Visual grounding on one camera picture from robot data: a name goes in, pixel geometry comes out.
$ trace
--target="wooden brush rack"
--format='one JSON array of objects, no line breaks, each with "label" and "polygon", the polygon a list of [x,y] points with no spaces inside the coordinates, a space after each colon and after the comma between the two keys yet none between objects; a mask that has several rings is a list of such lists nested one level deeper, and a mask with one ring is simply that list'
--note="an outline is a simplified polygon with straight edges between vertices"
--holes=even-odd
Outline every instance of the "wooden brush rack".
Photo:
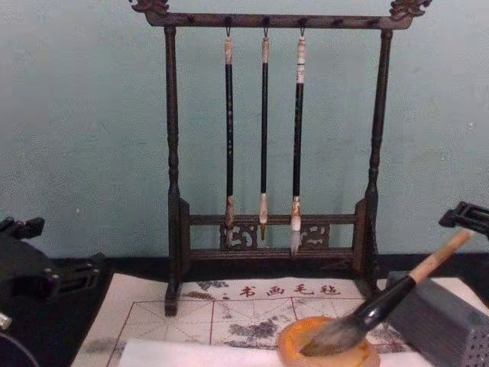
[{"label": "wooden brush rack", "polygon": [[[380,163],[390,44],[393,31],[410,27],[413,19],[424,14],[423,8],[431,0],[396,0],[391,3],[389,16],[342,16],[342,15],[249,15],[249,14],[198,14],[171,13],[167,1],[138,0],[132,8],[144,13],[147,22],[154,27],[164,27],[166,48],[167,91],[167,139],[169,148],[168,190],[168,246],[170,276],[165,297],[165,312],[174,316],[183,276],[193,261],[222,261],[234,259],[253,262],[262,259],[290,258],[290,251],[281,248],[260,248],[257,245],[258,215],[235,216],[234,241],[225,241],[224,216],[197,216],[190,213],[189,204],[180,197],[178,186],[178,101],[176,92],[176,29],[179,27],[204,28],[323,28],[323,29],[370,29],[381,33],[381,52],[374,102],[374,119],[371,135],[371,156],[368,169],[368,185],[352,214],[305,215],[302,218],[302,245],[296,261],[323,259],[326,267],[345,270],[353,274],[359,289],[367,290],[366,296],[377,291],[377,243],[375,224],[377,218],[377,177]],[[269,215],[269,226],[288,226],[289,215]],[[351,247],[330,248],[329,228],[333,225],[353,225]],[[192,226],[219,226],[220,249],[191,249]]]}]

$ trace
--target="light blue wall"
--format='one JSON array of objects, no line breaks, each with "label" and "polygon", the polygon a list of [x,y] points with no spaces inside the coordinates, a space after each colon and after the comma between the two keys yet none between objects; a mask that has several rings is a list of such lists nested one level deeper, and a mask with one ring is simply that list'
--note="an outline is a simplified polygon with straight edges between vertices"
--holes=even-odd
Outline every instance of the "light blue wall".
[{"label": "light blue wall", "polygon": [[[388,14],[389,1],[170,1],[172,11]],[[379,177],[381,253],[431,252],[459,200],[489,205],[489,13],[435,0],[394,34]],[[48,255],[167,254],[163,29],[123,0],[10,0],[0,14],[0,215],[44,216]],[[177,34],[180,183],[194,213],[223,213],[222,29]],[[256,213],[261,30],[235,44],[235,199]],[[270,30],[270,206],[288,213],[298,31]],[[378,31],[306,30],[304,213],[352,213],[367,184]],[[269,245],[287,229],[271,229]],[[195,247],[215,233],[194,232]],[[347,241],[335,233],[337,245]],[[479,236],[466,251],[485,251]]]}]

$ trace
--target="brown brush tip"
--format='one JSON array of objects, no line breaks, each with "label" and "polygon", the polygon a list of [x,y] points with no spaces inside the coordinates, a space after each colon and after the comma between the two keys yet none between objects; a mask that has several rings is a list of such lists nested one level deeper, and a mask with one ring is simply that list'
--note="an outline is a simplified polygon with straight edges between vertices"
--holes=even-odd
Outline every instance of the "brown brush tip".
[{"label": "brown brush tip", "polygon": [[266,224],[260,224],[260,234],[261,234],[261,240],[265,240],[265,230],[267,229]]},{"label": "brown brush tip", "polygon": [[306,344],[300,353],[303,356],[333,356],[358,345],[367,330],[355,315],[348,315],[332,321]]}]

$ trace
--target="calligraphy brush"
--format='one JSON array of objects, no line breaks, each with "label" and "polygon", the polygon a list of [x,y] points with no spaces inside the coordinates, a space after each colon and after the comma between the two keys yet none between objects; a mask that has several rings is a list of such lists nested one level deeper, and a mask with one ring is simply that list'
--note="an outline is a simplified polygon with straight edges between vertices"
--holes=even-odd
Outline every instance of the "calligraphy brush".
[{"label": "calligraphy brush", "polygon": [[367,332],[384,321],[390,312],[420,282],[467,243],[474,231],[463,229],[444,246],[416,266],[408,275],[365,301],[352,314],[332,321],[313,337],[300,352],[305,356],[331,356],[353,348]]},{"label": "calligraphy brush", "polygon": [[265,37],[261,45],[261,195],[260,195],[260,234],[261,241],[265,239],[267,228],[268,202],[267,202],[267,123],[268,123],[268,50],[270,41],[267,37],[268,29],[265,28]]},{"label": "calligraphy brush", "polygon": [[227,38],[224,43],[226,75],[226,245],[231,246],[232,231],[235,221],[235,201],[233,198],[233,114],[232,114],[232,39],[230,28],[226,28]]},{"label": "calligraphy brush", "polygon": [[306,63],[306,39],[301,32],[297,44],[297,75],[296,75],[296,116],[293,139],[293,187],[292,187],[292,218],[290,227],[290,252],[297,253],[300,246],[300,140],[303,124],[303,94],[304,94],[304,68]]}]

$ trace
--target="brush bristles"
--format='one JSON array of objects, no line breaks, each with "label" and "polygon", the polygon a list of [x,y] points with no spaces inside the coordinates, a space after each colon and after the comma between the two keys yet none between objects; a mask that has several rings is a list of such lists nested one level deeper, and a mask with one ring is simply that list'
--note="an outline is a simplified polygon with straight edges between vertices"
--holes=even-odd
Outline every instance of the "brush bristles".
[{"label": "brush bristles", "polygon": [[307,357],[333,356],[358,345],[365,335],[364,323],[352,314],[329,323],[300,352]]},{"label": "brush bristles", "polygon": [[226,231],[226,245],[228,246],[232,245],[232,229],[228,229]]},{"label": "brush bristles", "polygon": [[297,255],[300,246],[300,232],[292,231],[290,234],[290,253],[292,256]]},{"label": "brush bristles", "polygon": [[265,240],[265,230],[267,229],[266,224],[260,224],[260,234],[261,234],[261,241]]}]

